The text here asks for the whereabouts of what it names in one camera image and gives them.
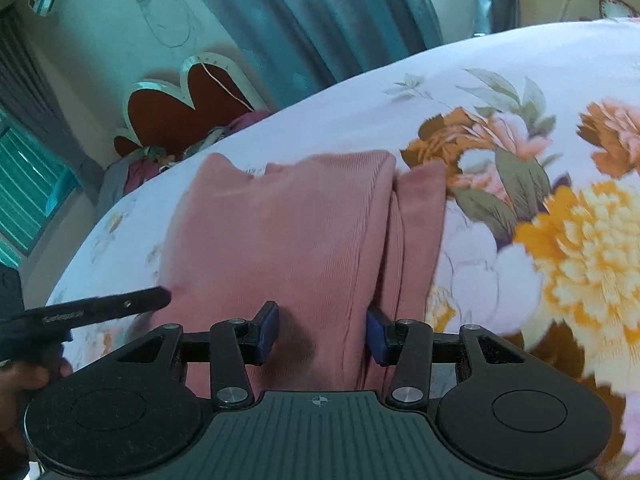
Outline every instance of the floral bedsheet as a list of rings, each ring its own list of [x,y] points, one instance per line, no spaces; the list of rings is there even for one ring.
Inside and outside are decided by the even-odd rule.
[[[424,319],[473,322],[584,383],[614,433],[599,471],[640,474],[640,23],[561,23],[449,44],[352,78],[175,166],[96,226],[50,302],[155,283],[162,241],[204,156],[249,170],[389,150],[448,168]],[[82,367],[129,336],[74,332]]]

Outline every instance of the crosshair symbol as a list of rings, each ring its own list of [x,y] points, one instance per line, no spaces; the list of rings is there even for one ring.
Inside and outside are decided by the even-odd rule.
[[[311,399],[311,402],[314,403],[319,408],[321,408],[322,406],[324,406],[326,403],[329,402],[329,399],[327,399],[326,397],[323,397],[322,395],[318,395],[317,397],[314,397],[313,399]]]

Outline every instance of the window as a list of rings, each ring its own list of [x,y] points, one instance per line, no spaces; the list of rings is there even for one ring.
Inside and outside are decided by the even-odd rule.
[[[18,267],[49,218],[77,185],[29,134],[0,118],[0,262]]]

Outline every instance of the heart-shaped headboard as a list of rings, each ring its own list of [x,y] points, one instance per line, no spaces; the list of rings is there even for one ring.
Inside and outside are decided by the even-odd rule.
[[[132,86],[123,112],[133,135],[116,137],[114,146],[120,156],[135,150],[136,142],[161,146],[179,160],[184,150],[204,140],[213,128],[250,111],[242,102],[255,110],[267,109],[229,58],[209,52],[190,57],[180,69],[180,86],[156,79]]]

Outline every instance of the ribbed fabric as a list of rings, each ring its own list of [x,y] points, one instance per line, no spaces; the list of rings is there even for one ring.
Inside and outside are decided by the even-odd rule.
[[[280,336],[248,367],[256,393],[381,388],[364,359],[366,309],[376,297],[393,319],[424,316],[445,202],[443,166],[397,180],[395,167],[387,152],[319,155],[254,178],[210,155],[169,227],[159,283],[173,300],[152,326],[201,332],[274,300]],[[208,397],[208,366],[190,365],[187,386]]]

